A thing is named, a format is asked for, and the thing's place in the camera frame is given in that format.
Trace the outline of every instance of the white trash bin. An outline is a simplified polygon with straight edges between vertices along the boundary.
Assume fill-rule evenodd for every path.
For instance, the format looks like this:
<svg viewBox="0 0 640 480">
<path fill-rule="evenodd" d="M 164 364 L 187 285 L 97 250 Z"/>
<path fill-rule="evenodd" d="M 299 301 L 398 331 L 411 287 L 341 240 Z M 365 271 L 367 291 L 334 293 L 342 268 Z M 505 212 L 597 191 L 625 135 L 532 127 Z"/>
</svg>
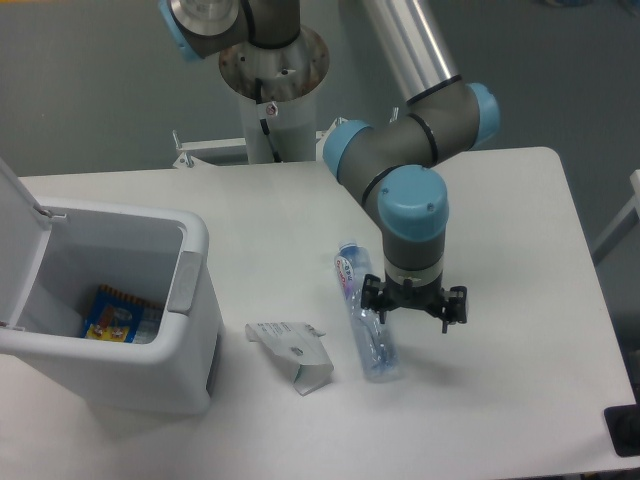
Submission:
<svg viewBox="0 0 640 480">
<path fill-rule="evenodd" d="M 202 219 L 167 209 L 40 200 L 0 159 L 0 353 L 92 402 L 205 411 L 222 318 Z M 80 338 L 101 284 L 164 305 L 153 341 Z"/>
</svg>

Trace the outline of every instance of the metal rod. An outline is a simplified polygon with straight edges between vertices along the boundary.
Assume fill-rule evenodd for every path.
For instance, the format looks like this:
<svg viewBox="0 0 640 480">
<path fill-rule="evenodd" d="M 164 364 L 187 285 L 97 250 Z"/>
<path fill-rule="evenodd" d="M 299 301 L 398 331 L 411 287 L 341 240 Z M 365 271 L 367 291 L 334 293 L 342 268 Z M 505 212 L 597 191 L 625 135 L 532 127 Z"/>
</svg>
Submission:
<svg viewBox="0 0 640 480">
<path fill-rule="evenodd" d="M 594 265 L 597 266 L 604 260 L 611 250 L 636 226 L 638 215 L 640 215 L 640 203 L 634 195 L 593 242 L 591 258 Z"/>
<path fill-rule="evenodd" d="M 363 0 L 362 4 L 405 100 L 458 74 L 425 1 Z"/>
</svg>

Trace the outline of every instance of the gray floor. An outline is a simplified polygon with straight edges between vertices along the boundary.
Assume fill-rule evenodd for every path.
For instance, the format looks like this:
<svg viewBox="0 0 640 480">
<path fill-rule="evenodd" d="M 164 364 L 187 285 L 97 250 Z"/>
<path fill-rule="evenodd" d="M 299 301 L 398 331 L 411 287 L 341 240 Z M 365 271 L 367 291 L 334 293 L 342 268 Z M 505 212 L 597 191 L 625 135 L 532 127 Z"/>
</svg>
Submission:
<svg viewBox="0 0 640 480">
<path fill-rule="evenodd" d="M 431 3 L 460 72 L 500 101 L 502 131 L 483 148 L 559 152 L 592 242 L 640 168 L 640 19 L 615 0 Z M 331 51 L 319 124 L 386 122 L 402 99 L 358 9 L 303 0 L 302 17 Z M 241 136 L 216 61 L 183 63 L 156 0 L 0 5 L 0 155 L 18 175 L 168 168 L 173 129 L 183 141 Z M 622 342 L 640 347 L 640 229 L 599 275 Z"/>
</svg>

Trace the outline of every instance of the black band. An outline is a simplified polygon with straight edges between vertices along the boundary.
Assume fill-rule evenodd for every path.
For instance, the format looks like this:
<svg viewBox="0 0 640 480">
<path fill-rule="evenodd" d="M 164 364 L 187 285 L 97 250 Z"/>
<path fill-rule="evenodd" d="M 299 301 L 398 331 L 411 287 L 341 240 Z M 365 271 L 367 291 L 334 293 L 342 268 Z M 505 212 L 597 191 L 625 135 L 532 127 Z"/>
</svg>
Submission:
<svg viewBox="0 0 640 480">
<path fill-rule="evenodd" d="M 458 80 L 462 80 L 462 77 L 460 75 L 455 75 L 450 79 L 445 80 L 444 82 L 440 82 L 438 85 L 435 85 L 431 88 L 427 88 L 424 92 L 419 93 L 415 97 L 412 97 L 409 100 L 407 100 L 407 107 L 410 107 L 411 105 L 422 100 L 423 98 L 428 97 L 432 93 L 436 93 L 438 90 L 442 90 L 444 87 L 448 87 L 449 85 L 456 83 Z"/>
<path fill-rule="evenodd" d="M 286 40 L 284 42 L 280 42 L 280 43 L 260 43 L 260 42 L 256 42 L 254 40 L 255 35 L 252 35 L 252 36 L 249 37 L 249 43 L 251 45 L 253 45 L 254 47 L 262 48 L 263 50 L 277 50 L 279 48 L 288 47 L 293 42 L 295 42 L 298 39 L 299 36 L 300 36 L 300 29 L 298 29 L 298 31 L 296 32 L 296 34 L 293 37 L 291 37 L 290 39 L 288 39 L 288 40 Z"/>
<path fill-rule="evenodd" d="M 247 18 L 247 29 L 249 30 L 249 39 L 252 39 L 256 34 L 256 21 L 253 18 L 253 10 L 249 5 L 249 0 L 240 0 L 240 5 L 244 10 L 244 16 Z"/>
<path fill-rule="evenodd" d="M 375 188 L 375 186 L 380 182 L 380 180 L 382 180 L 384 177 L 389 175 L 393 170 L 395 170 L 396 168 L 399 168 L 399 167 L 402 167 L 402 165 L 396 165 L 394 167 L 389 167 L 386 170 L 383 170 L 382 172 L 380 172 L 375 177 L 373 177 L 373 180 L 371 180 L 371 182 L 369 182 L 369 185 L 367 185 L 367 188 L 365 188 L 364 193 L 362 194 L 362 201 L 360 202 L 360 206 L 362 208 L 364 208 L 365 203 L 367 203 L 367 199 L 369 198 L 369 194 L 371 193 L 371 190 L 373 190 Z"/>
<path fill-rule="evenodd" d="M 431 127 L 424 121 L 422 117 L 416 115 L 415 113 L 407 114 L 407 117 L 414 119 L 418 125 L 422 128 L 422 131 L 429 139 L 429 145 L 431 146 L 431 159 L 433 160 L 433 164 L 436 165 L 439 160 L 440 154 L 438 153 L 438 144 L 436 143 L 436 137 L 433 136 L 433 131 Z"/>
</svg>

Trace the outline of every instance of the white table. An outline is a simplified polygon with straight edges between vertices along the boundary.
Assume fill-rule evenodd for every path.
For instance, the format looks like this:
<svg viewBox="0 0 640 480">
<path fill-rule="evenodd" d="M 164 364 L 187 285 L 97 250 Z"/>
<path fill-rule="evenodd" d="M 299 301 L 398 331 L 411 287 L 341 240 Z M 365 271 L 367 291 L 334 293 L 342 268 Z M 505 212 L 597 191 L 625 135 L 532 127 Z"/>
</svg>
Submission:
<svg viewBox="0 0 640 480">
<path fill-rule="evenodd" d="M 640 465 L 616 456 L 602 411 L 633 402 L 560 161 L 544 148 L 438 167 L 451 218 L 445 286 L 467 285 L 467 325 L 396 311 L 404 379 L 361 373 L 332 259 L 380 235 L 322 164 L 24 179 L 37 195 L 201 215 L 227 327 L 206 415 L 89 405 L 0 358 L 0 478 L 506 478 Z M 244 324 L 327 332 L 332 382 L 300 397 Z"/>
</svg>

